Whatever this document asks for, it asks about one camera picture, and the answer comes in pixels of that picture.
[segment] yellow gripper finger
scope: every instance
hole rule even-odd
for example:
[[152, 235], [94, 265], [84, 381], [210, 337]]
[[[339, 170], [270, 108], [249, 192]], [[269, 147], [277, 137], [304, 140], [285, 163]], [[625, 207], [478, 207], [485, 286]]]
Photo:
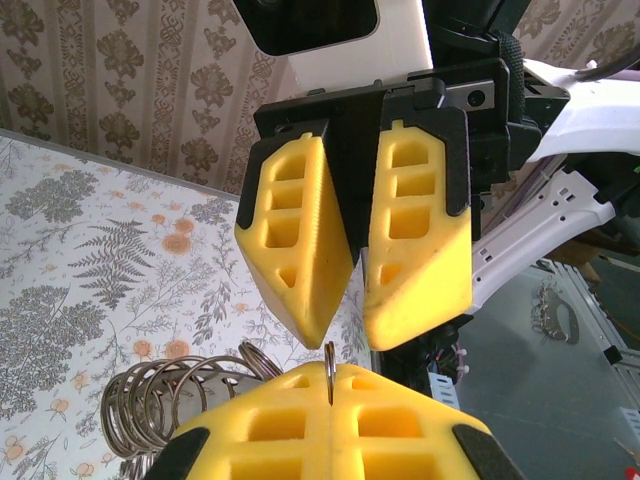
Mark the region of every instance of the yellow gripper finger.
[[388, 350], [471, 306], [471, 212], [446, 211], [444, 143], [394, 121], [380, 133], [369, 227], [365, 331]]
[[236, 223], [236, 240], [267, 307], [315, 349], [353, 270], [322, 138], [287, 142], [259, 175], [252, 222]]
[[354, 365], [308, 363], [181, 426], [147, 480], [521, 479], [479, 420]]

